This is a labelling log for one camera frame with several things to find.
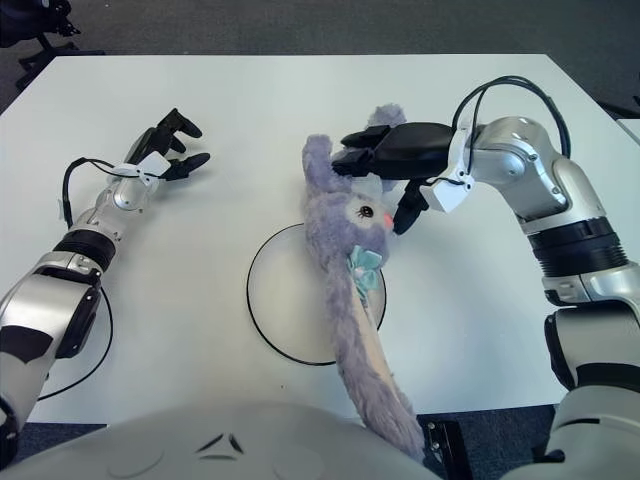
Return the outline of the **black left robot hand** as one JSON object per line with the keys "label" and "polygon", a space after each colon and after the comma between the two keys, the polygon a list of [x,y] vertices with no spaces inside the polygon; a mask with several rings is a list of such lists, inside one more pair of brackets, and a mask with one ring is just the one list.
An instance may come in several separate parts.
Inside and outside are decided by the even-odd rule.
{"label": "black left robot hand", "polygon": [[[133,172],[112,176],[109,183],[118,184],[126,177],[139,178],[140,175],[149,175],[151,180],[158,178],[165,181],[188,178],[192,171],[207,163],[211,155],[199,153],[184,160],[167,159],[169,151],[181,154],[186,152],[186,146],[176,137],[178,132],[195,139],[202,136],[201,130],[191,120],[183,116],[177,108],[172,109],[155,127],[148,128],[131,147],[123,166],[132,165]],[[151,154],[158,154],[159,159],[163,160],[162,165],[155,170],[151,166],[140,166]]]}

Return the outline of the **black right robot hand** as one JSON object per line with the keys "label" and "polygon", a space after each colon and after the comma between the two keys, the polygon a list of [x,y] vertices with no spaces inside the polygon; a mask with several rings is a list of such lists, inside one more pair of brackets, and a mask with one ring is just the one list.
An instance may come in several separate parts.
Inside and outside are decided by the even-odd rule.
{"label": "black right robot hand", "polygon": [[443,183],[471,188],[463,167],[456,168],[451,177],[445,175],[453,138],[454,129],[440,123],[369,126],[341,140],[347,153],[334,160],[332,168],[341,176],[374,174],[383,180],[405,180],[407,185],[398,202],[393,227],[396,234],[402,235],[422,212],[435,206],[420,192],[422,187]]}

